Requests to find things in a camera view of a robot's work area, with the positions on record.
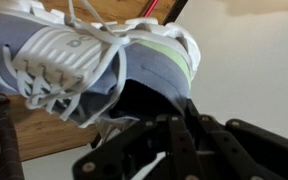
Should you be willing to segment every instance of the white shoelace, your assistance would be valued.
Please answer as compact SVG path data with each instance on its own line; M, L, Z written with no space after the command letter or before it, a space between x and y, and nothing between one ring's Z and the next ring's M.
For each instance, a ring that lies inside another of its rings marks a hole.
M119 57L119 72L117 75L117 84L115 85L111 99L97 113L93 114L87 120L87 122L84 123L84 125L82 125L82 127L86 127L87 125L94 123L94 121L101 113L103 113L111 105L116 103L120 94L122 93L126 81L127 65L124 45L130 42L130 38L127 35L119 36L115 34L107 26L107 24L105 24L105 22L95 11L95 9L88 3L88 1L81 0L81 2L84 4L85 8L88 9L88 11L105 27L106 31L99 30L90 24L78 20L75 17L73 2L72 0L69 0L69 9L72 17L72 22L81 26L84 30L88 31L92 36L96 37L97 39L111 44L106 54L101 59L101 63L96 68L94 77L86 77L93 79L91 83L89 83L88 87L92 86L100 78L100 76L104 73L107 66L110 64L116 54L118 54ZM76 109L78 110L79 117L82 120L87 118L83 108L79 105L82 92L71 90L72 87L81 82L83 77L76 77L74 80L62 82L61 72L54 72L54 76L56 76L58 79L58 84L48 84L44 75L45 69L47 67L41 65L37 70L39 76L32 78L32 76L28 74L27 71L15 71L14 67L12 66L10 49L7 46L4 46L2 50L4 55L4 62L7 69L17 79L18 90L24 97L28 98L26 101L28 108L34 109L46 106L46 110L48 112L52 112L55 102L58 101L62 102L62 105L65 107L64 112L61 114L61 118L63 120L66 120ZM0 83L5 87L15 91L15 89L12 88L2 78L1 75ZM65 104L63 99L69 99L70 103L68 105Z

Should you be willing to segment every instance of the white wall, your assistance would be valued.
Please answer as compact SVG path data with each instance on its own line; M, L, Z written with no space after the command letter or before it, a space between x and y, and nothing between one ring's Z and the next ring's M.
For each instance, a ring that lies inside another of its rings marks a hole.
M189 0L177 23L202 53L199 111L288 138L288 0Z

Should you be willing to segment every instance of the wooden panel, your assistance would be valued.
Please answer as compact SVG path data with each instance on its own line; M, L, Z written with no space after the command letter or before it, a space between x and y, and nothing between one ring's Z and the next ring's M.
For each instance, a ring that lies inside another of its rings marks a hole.
M94 126L80 129L42 109L28 110L21 96L8 97L22 161L85 145L97 134Z
M40 0L47 10L57 9L69 14L67 0ZM88 0L104 21L124 22L142 16L150 0ZM175 0L159 0L151 17L163 23ZM95 22L80 0L73 0L76 16L84 21Z

